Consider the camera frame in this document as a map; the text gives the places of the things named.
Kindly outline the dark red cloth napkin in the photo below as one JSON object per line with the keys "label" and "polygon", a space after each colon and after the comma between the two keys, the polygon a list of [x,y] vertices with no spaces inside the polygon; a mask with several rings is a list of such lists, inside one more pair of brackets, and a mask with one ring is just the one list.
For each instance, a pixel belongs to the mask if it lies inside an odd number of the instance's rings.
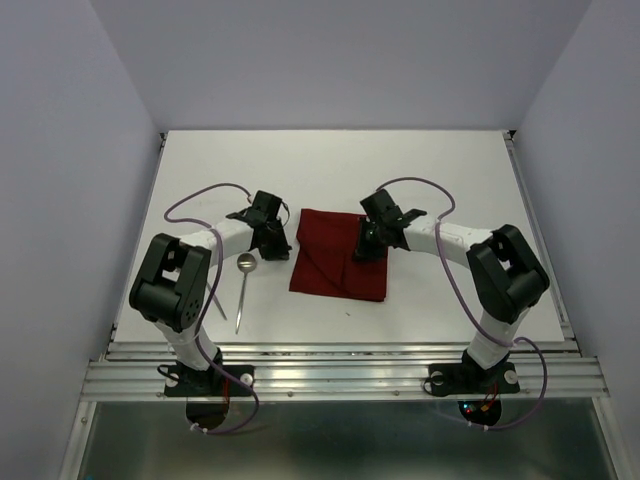
{"label": "dark red cloth napkin", "polygon": [[357,262],[353,258],[361,217],[313,209],[300,211],[296,239],[299,251],[291,275],[291,292],[369,302],[387,294],[386,258]]}

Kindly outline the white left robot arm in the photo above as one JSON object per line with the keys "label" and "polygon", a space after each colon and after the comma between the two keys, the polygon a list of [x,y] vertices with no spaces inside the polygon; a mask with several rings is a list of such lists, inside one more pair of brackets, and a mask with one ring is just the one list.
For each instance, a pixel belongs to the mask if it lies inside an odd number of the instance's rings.
{"label": "white left robot arm", "polygon": [[201,229],[181,237],[155,235],[129,293],[129,305],[165,337],[177,362],[190,368],[188,382],[199,393],[215,392],[222,382],[220,349],[204,331],[203,321],[222,276],[226,259],[257,251],[266,261],[285,261],[289,245],[279,217],[283,200],[257,191],[249,206],[215,224],[165,213],[169,223]]}

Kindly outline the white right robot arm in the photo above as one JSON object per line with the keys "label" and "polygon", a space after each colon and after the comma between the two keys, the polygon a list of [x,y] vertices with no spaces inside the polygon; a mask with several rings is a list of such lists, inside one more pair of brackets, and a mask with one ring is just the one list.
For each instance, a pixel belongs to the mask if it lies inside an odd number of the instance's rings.
{"label": "white right robot arm", "polygon": [[[353,258],[369,262],[390,248],[435,255],[476,334],[460,366],[463,384],[482,390],[496,378],[496,366],[506,360],[517,330],[529,310],[550,287],[550,280],[521,231],[510,224],[494,230],[447,223],[454,199],[442,213],[407,212],[381,188],[361,201],[365,215]],[[482,314],[475,318],[451,272],[453,262],[471,274]]]}

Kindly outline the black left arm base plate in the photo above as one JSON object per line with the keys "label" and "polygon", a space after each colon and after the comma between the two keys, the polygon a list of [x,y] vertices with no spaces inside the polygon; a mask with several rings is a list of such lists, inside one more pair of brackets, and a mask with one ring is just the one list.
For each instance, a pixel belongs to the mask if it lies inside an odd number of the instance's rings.
{"label": "black left arm base plate", "polygon": [[181,363],[160,364],[156,371],[164,378],[164,395],[188,397],[250,397],[246,384],[238,385],[213,368],[193,370]]}

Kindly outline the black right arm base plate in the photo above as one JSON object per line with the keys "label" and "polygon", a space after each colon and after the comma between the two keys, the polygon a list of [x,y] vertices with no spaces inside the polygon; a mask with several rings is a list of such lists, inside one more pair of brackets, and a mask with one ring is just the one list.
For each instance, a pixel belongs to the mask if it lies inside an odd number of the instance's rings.
{"label": "black right arm base plate", "polygon": [[515,366],[511,362],[483,370],[471,363],[436,363],[428,367],[423,390],[435,397],[481,395],[497,388],[498,394],[520,392]]}

